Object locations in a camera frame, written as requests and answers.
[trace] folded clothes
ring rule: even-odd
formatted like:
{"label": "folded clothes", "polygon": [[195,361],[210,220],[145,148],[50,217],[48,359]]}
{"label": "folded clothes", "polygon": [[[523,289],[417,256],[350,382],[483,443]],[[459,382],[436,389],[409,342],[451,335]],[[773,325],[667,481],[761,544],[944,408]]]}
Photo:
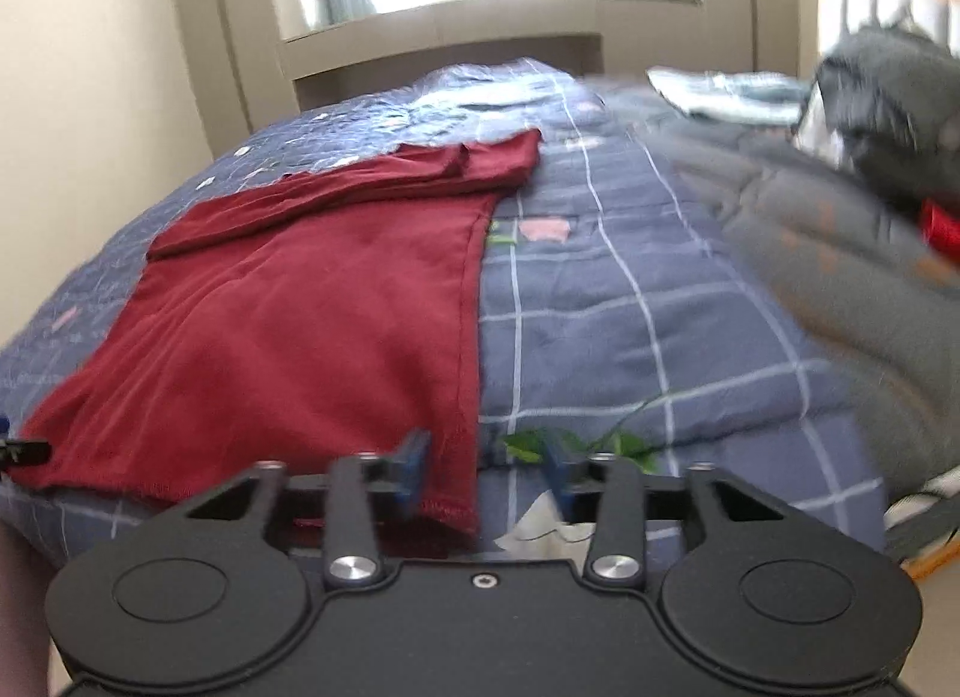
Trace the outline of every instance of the folded clothes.
{"label": "folded clothes", "polygon": [[404,145],[194,206],[24,424],[54,456],[14,480],[176,501],[258,460],[322,471],[424,427],[425,513],[470,531],[480,259],[539,138]]}
{"label": "folded clothes", "polygon": [[743,125],[793,127],[810,95],[809,82],[775,72],[724,75],[656,67],[647,77],[683,114]]}

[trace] white grid line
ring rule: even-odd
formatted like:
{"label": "white grid line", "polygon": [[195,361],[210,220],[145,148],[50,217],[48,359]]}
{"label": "white grid line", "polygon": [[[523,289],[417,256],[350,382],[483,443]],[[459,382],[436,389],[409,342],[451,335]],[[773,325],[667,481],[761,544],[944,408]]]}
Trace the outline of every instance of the white grid line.
{"label": "white grid line", "polygon": [[[802,362],[803,366],[807,369],[814,369],[815,371],[827,371],[830,368],[830,363],[824,359],[809,359],[808,361]],[[604,417],[604,416],[627,416],[628,414],[638,413],[641,410],[651,410],[658,407],[665,407],[666,405],[688,401],[690,399],[698,399],[701,396],[710,395],[711,393],[723,392],[723,390],[731,390],[736,387],[751,385],[752,383],[760,382],[760,380],[768,380],[770,378],[794,375],[796,373],[792,363],[774,363],[771,366],[765,366],[764,368],[754,369],[751,372],[746,374],[737,375],[736,377],[725,377],[722,380],[717,380],[712,383],[704,383],[702,386],[693,387],[692,389],[677,390],[677,392],[669,392],[664,395],[657,396],[653,399],[644,399],[637,402],[630,402],[622,405],[597,405],[597,406],[584,406],[584,407],[532,407],[525,410],[520,410],[517,413],[517,419],[531,419],[531,417]],[[485,416],[482,414],[480,416],[480,422],[486,424],[497,424],[497,423],[506,423],[510,419],[510,416]]]}
{"label": "white grid line", "polygon": [[[530,61],[529,58],[526,58],[525,61],[530,64],[538,74],[539,69],[536,69],[536,66]],[[566,100],[566,93],[563,91],[563,87],[557,82],[557,78],[554,75],[550,76],[551,82],[555,90],[560,93],[560,99],[563,101],[563,111],[566,113],[566,118],[570,121],[570,125],[573,127],[574,133],[577,134],[578,139],[583,139],[579,125],[573,119],[573,115],[570,112],[570,107],[568,101]],[[587,185],[589,186],[590,192],[593,195],[593,201],[597,205],[597,210],[599,214],[597,215],[597,230],[600,232],[600,236],[603,238],[604,243],[610,249],[611,256],[616,261],[618,267],[620,267],[621,272],[625,275],[630,287],[634,290],[634,294],[637,297],[637,305],[640,306],[640,311],[643,313],[643,320],[647,325],[647,332],[650,336],[650,347],[654,353],[654,362],[656,363],[656,378],[658,378],[659,387],[661,388],[661,395],[666,395],[670,390],[670,381],[667,378],[666,367],[664,366],[664,354],[661,352],[661,347],[659,346],[659,339],[656,337],[656,325],[654,325],[653,314],[650,311],[650,305],[647,304],[646,299],[643,296],[643,292],[640,290],[640,285],[637,283],[637,279],[634,277],[634,274],[630,271],[630,267],[627,266],[627,262],[623,260],[620,254],[616,251],[616,247],[613,246],[610,237],[607,235],[607,229],[604,224],[604,208],[603,202],[600,200],[600,196],[596,192],[596,188],[593,185],[593,176],[592,169],[590,168],[590,155],[587,147],[581,141],[580,144],[581,152],[584,154],[584,173],[587,178]],[[667,465],[669,466],[670,473],[673,475],[680,474],[680,466],[677,462],[677,457],[673,452],[673,441],[674,441],[674,417],[673,417],[673,405],[669,400],[664,402],[664,430],[666,432],[666,459]]]}
{"label": "white grid line", "polygon": [[[524,114],[524,124],[526,124],[526,115]],[[480,127],[477,125],[477,139],[479,139]],[[517,431],[517,413],[520,412],[521,381],[523,375],[523,305],[520,303],[520,273],[517,270],[517,243],[520,241],[520,219],[523,218],[523,200],[520,193],[515,195],[517,200],[517,217],[514,219],[514,229],[512,229],[512,245],[510,246],[510,286],[514,296],[514,311],[517,313],[514,318],[514,385],[512,386],[512,400],[510,406],[510,420],[507,422],[507,434],[513,434]],[[517,525],[517,467],[514,457],[508,455],[507,461],[510,464],[510,474],[507,479],[507,531]]]}
{"label": "white grid line", "polygon": [[[647,301],[650,301],[650,299],[654,298],[685,299],[690,298],[690,296],[730,294],[734,292],[740,293],[740,290],[736,287],[736,283],[722,282],[688,285],[683,286],[682,288],[674,288],[669,291],[647,292],[646,296]],[[542,310],[525,310],[523,312],[523,318],[567,318],[570,320],[577,320],[580,318],[589,318],[590,316],[604,313],[608,310],[614,310],[618,307],[626,307],[634,304],[637,304],[636,296],[618,296],[616,299],[599,301],[597,304],[592,304],[591,306],[584,307],[580,310],[558,310],[552,307],[547,307]],[[513,320],[516,316],[517,315],[515,315],[515,313],[496,313],[481,317],[480,323],[505,323],[508,320]]]}
{"label": "white grid line", "polygon": [[654,529],[653,532],[647,532],[647,542],[654,542],[658,539],[668,539],[669,537],[679,537],[683,530],[679,526],[664,526],[661,529]]}
{"label": "white grid line", "polygon": [[[670,196],[673,199],[674,210],[676,211],[677,218],[683,224],[683,227],[688,231],[689,235],[695,242],[702,244],[704,250],[709,252],[709,256],[712,256],[712,248],[709,246],[706,240],[703,239],[697,232],[696,229],[693,229],[693,226],[690,224],[688,219],[686,219],[683,214],[683,209],[680,208],[680,200],[677,197],[677,194],[674,192],[673,188],[670,186],[669,182],[666,181],[664,176],[659,171],[656,163],[654,162],[653,157],[650,154],[649,149],[643,143],[640,143],[640,147],[643,148],[647,160],[650,162],[650,166],[653,167],[654,173],[656,173],[656,178],[661,181],[661,185],[666,188]],[[808,414],[810,411],[810,381],[808,376],[806,376],[805,368],[800,363],[800,354],[798,354],[797,349],[794,347],[794,344],[790,342],[790,338],[787,336],[784,325],[782,325],[779,320],[776,319],[776,316],[770,311],[770,308],[760,299],[760,296],[757,294],[757,290],[751,288],[744,282],[743,278],[740,276],[740,273],[736,270],[736,267],[733,267],[730,262],[726,261],[720,256],[713,257],[713,260],[717,262],[717,265],[720,266],[731,279],[738,286],[739,289],[743,292],[743,295],[747,299],[750,299],[752,304],[754,304],[757,312],[762,315],[763,320],[767,323],[770,330],[774,333],[776,340],[779,342],[781,347],[784,349],[787,359],[792,363],[795,369],[797,376],[797,386],[800,388],[800,398],[803,401],[803,411],[800,413],[800,429],[805,435],[806,441],[810,445],[810,450],[813,451],[813,455],[817,460],[817,464],[820,466],[820,472],[824,477],[824,483],[827,484],[827,489],[830,494],[837,498],[837,502],[834,505],[834,515],[836,516],[837,529],[839,529],[844,534],[848,534],[850,531],[850,517],[848,516],[847,506],[844,503],[843,499],[839,498],[840,494],[840,483],[837,478],[836,468],[833,466],[832,460],[830,460],[829,453],[824,447],[823,439],[820,434],[817,432],[816,427],[808,419]]]}
{"label": "white grid line", "polygon": [[820,496],[815,499],[805,499],[802,502],[793,502],[791,506],[798,510],[823,510],[824,508],[829,508],[831,505],[853,499],[853,497],[869,494],[870,491],[876,491],[882,486],[883,481],[880,478],[874,478],[873,480],[866,480],[863,481],[863,483],[849,486],[847,489],[843,489],[843,491],[837,491],[836,494]]}
{"label": "white grid line", "polygon": [[64,541],[64,557],[70,560],[70,546],[66,544],[66,510],[61,508],[61,539]]}
{"label": "white grid line", "polygon": [[[10,499],[11,503],[13,503],[13,499],[11,497],[7,497],[7,499]],[[47,545],[46,539],[43,537],[43,530],[40,529],[40,519],[37,518],[37,506],[30,505],[30,512],[34,517],[34,528],[37,530],[37,542],[40,543],[40,547],[43,548],[44,551],[46,551],[48,554],[53,554],[53,551],[50,550],[50,546]]]}
{"label": "white grid line", "polygon": [[[695,243],[683,242],[678,245],[646,243],[631,248],[634,253],[656,253],[658,256],[679,256],[691,251],[699,251],[700,247]],[[606,248],[589,248],[587,251],[570,251],[570,253],[517,253],[517,261],[556,261],[563,263],[566,261],[591,261],[595,258],[609,256],[610,252]],[[488,264],[508,264],[510,256],[490,256],[484,259],[484,266]]]}
{"label": "white grid line", "polygon": [[120,523],[120,516],[123,515],[123,497],[117,498],[117,505],[113,509],[113,515],[110,517],[112,521],[110,522],[110,539],[116,539],[117,537],[117,525]]}
{"label": "white grid line", "polygon": [[132,515],[114,516],[114,513],[107,513],[105,510],[88,508],[84,505],[77,505],[73,502],[64,502],[59,499],[44,499],[41,496],[30,494],[29,491],[22,491],[19,486],[16,486],[13,483],[0,484],[0,496],[5,496],[10,500],[16,499],[19,502],[27,502],[31,505],[46,508],[47,510],[65,510],[66,513],[70,513],[71,515],[83,515],[85,518],[93,518],[97,521],[109,522],[116,518],[122,524],[136,526],[144,520],[143,518],[135,518]]}

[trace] person's leg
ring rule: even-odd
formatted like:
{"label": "person's leg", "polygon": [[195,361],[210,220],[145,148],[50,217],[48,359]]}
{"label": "person's leg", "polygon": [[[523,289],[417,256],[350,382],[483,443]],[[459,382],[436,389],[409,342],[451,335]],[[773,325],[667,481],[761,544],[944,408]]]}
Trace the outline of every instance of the person's leg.
{"label": "person's leg", "polygon": [[46,697],[50,636],[43,596],[54,570],[0,521],[0,697]]}

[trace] metal screw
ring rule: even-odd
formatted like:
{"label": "metal screw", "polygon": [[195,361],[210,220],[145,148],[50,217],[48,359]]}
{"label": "metal screw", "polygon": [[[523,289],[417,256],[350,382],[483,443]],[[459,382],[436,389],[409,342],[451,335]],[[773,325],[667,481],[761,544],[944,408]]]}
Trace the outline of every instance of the metal screw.
{"label": "metal screw", "polygon": [[601,578],[609,581],[622,581],[626,578],[632,578],[640,572],[640,564],[635,558],[622,556],[621,554],[611,554],[611,556],[601,556],[593,562],[593,572]]}
{"label": "metal screw", "polygon": [[473,585],[477,588],[493,588],[498,582],[500,582],[498,577],[488,572],[481,572],[479,575],[473,576]]}
{"label": "metal screw", "polygon": [[376,562],[365,556],[342,556],[330,563],[330,575],[341,581],[366,581],[376,572]]}

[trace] red cloth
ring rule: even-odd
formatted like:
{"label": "red cloth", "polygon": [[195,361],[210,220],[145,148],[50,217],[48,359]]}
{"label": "red cloth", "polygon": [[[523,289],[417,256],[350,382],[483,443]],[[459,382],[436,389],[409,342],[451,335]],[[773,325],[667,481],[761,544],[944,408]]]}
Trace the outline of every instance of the red cloth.
{"label": "red cloth", "polygon": [[942,253],[954,264],[960,264],[960,220],[930,200],[923,202],[920,213],[923,238],[934,251]]}
{"label": "red cloth", "polygon": [[405,145],[194,206],[24,425],[54,454],[14,480],[178,501],[258,460],[322,471],[425,427],[425,513],[471,530],[480,259],[538,143]]}

